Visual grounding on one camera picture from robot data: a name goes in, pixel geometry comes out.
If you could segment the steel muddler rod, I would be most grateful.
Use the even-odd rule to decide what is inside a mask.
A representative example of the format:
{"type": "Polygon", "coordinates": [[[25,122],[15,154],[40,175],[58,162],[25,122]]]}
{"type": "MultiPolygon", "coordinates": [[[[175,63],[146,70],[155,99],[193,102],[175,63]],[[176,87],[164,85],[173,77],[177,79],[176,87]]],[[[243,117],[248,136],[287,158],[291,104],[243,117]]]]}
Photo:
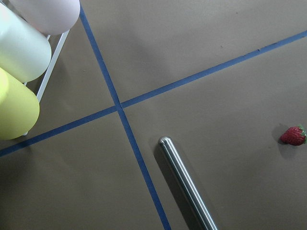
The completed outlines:
{"type": "Polygon", "coordinates": [[[158,143],[202,228],[204,230],[218,229],[171,137],[161,137],[158,143]]]}

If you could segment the red strawberry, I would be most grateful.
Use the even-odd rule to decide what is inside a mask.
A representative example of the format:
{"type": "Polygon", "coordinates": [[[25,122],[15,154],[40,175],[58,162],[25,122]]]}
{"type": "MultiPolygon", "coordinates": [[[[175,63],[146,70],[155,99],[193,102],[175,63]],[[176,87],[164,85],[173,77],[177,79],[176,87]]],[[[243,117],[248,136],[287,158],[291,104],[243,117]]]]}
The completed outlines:
{"type": "Polygon", "coordinates": [[[307,132],[303,126],[293,126],[288,128],[280,137],[284,144],[300,146],[307,142],[307,132]]]}

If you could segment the white cup rack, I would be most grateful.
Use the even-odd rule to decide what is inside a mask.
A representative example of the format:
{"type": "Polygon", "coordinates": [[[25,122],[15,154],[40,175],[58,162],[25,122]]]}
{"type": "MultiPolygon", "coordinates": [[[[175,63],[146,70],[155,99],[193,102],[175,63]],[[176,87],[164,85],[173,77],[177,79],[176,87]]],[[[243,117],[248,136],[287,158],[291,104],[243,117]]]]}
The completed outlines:
{"type": "Polygon", "coordinates": [[[47,84],[54,70],[56,62],[61,54],[63,46],[67,40],[69,32],[70,31],[68,30],[60,35],[46,35],[46,40],[51,46],[51,60],[49,65],[44,73],[37,79],[24,83],[24,86],[26,86],[36,95],[39,103],[41,103],[47,84]]]}

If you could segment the yellow cup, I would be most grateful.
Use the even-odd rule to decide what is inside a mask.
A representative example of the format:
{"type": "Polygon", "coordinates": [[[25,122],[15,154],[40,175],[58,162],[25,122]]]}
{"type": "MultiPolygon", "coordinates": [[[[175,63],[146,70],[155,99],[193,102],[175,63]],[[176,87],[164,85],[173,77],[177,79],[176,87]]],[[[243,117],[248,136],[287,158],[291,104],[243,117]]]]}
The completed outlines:
{"type": "Polygon", "coordinates": [[[37,122],[40,112],[36,95],[9,73],[0,70],[0,139],[18,138],[37,122]]]}

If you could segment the pink cup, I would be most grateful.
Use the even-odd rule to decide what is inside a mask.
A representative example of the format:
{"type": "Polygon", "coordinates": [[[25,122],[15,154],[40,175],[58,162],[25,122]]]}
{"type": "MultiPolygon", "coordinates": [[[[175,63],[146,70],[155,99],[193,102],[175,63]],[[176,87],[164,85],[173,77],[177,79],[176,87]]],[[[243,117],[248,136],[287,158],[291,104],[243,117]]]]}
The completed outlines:
{"type": "Polygon", "coordinates": [[[10,3],[29,24],[46,35],[70,30],[80,14],[78,0],[11,0],[10,3]]]}

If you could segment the pale green cup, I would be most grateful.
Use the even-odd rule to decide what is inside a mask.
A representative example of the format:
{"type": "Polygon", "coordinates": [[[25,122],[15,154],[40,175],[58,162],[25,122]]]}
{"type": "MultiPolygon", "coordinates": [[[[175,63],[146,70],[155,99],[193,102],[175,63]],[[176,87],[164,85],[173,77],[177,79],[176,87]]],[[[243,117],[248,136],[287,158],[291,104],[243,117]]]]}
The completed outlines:
{"type": "Polygon", "coordinates": [[[0,5],[0,67],[20,82],[40,77],[51,61],[47,39],[5,5],[0,5]]]}

